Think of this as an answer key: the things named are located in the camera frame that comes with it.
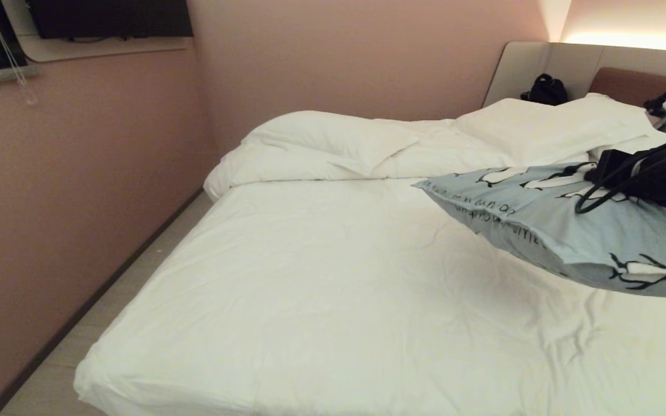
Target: black cable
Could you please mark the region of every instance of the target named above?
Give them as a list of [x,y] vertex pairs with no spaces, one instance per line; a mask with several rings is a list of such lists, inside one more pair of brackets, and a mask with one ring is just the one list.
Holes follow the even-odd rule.
[[[628,168],[628,166],[629,164],[624,163],[623,166],[621,166],[621,168],[614,170],[613,173],[609,174],[608,177],[615,176],[615,174],[618,174],[618,172],[624,168]],[[582,195],[579,198],[579,201],[577,201],[577,204],[574,206],[574,211],[578,214],[589,213],[590,211],[594,210],[598,206],[605,203],[606,200],[609,200],[612,197],[614,197],[617,193],[621,192],[622,190],[626,189],[627,187],[633,184],[636,184],[636,182],[638,182],[643,177],[655,173],[655,171],[661,168],[666,168],[666,158],[664,158],[659,162],[656,162],[655,164],[652,164],[651,166],[648,166],[648,168],[644,168],[643,172],[640,172],[636,176],[629,177],[629,179],[622,182],[621,184],[618,184],[612,190],[609,190],[607,194],[600,197],[600,199],[596,200],[594,203],[591,203],[589,206],[583,207],[582,205],[589,199],[589,197],[591,197],[593,193],[595,193],[598,189],[602,187],[602,183],[595,184],[592,188],[590,188],[589,191],[585,192],[584,195]]]
[[64,40],[64,42],[69,42],[69,43],[72,43],[72,44],[95,44],[95,43],[98,43],[98,42],[103,42],[103,40],[108,40],[110,38],[111,38],[111,36],[107,36],[105,38],[92,39],[92,40],[76,40],[76,38],[66,38],[66,39],[63,39],[63,40]]

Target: bag strap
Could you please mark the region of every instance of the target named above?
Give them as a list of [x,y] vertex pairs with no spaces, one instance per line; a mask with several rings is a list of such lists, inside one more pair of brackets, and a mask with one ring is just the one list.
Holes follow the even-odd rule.
[[552,82],[553,80],[554,80],[554,78],[552,78],[552,76],[550,76],[549,74],[541,74],[541,75],[538,76],[538,78],[536,78],[536,81],[534,81],[534,84],[539,84],[539,83],[544,82],[544,81]]
[[[661,97],[658,99],[663,98],[666,98],[666,93],[661,95]],[[624,179],[624,181],[616,184],[615,187],[609,189],[608,192],[603,195],[603,197],[600,197],[598,200],[594,201],[594,203],[591,203],[589,206],[583,206],[584,203],[589,200],[590,195],[594,194],[595,191],[599,190],[601,187],[607,184],[610,179],[622,173],[631,166],[636,166],[637,164],[642,163],[642,161],[647,161],[649,165],[645,166],[644,169],[642,169],[642,171],[640,171],[638,174],[632,174],[631,177],[628,177],[627,179]],[[577,214],[589,213],[589,211],[592,211],[598,206],[602,205],[605,203],[605,201],[611,199],[617,193],[622,192],[627,187],[636,184],[638,181],[640,181],[640,179],[644,179],[645,177],[651,176],[651,174],[664,171],[664,169],[666,169],[666,143],[654,149],[635,153],[631,157],[624,160],[621,165],[614,171],[606,174],[603,177],[600,177],[597,181],[594,181],[594,186],[579,198],[579,201],[577,201],[576,205],[574,206],[574,211]]]

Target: television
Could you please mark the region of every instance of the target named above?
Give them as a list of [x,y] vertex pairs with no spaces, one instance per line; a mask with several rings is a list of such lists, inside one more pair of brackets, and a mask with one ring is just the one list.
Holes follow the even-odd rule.
[[193,36],[186,0],[28,0],[43,39]]

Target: black backpack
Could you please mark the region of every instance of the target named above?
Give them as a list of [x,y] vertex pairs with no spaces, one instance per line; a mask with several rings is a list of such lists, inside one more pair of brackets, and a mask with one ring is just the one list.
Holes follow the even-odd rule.
[[[652,111],[661,109],[665,100],[666,92],[655,100],[646,102],[645,107]],[[666,207],[666,143],[634,155],[620,150],[605,150],[600,155],[597,168],[586,173],[584,179],[592,181],[594,186],[577,202],[575,211],[578,214],[594,210],[619,192],[653,200]],[[590,195],[601,187],[608,192],[583,206],[589,201]]]
[[520,97],[526,102],[545,105],[560,105],[569,101],[564,83],[548,74],[541,74],[531,87],[531,91],[524,92]]

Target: upholstered headboard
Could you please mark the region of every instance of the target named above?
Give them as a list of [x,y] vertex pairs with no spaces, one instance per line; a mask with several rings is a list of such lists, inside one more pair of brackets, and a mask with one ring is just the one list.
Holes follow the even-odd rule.
[[646,100],[666,92],[666,76],[618,68],[600,68],[590,92],[608,95],[629,105],[644,106]]

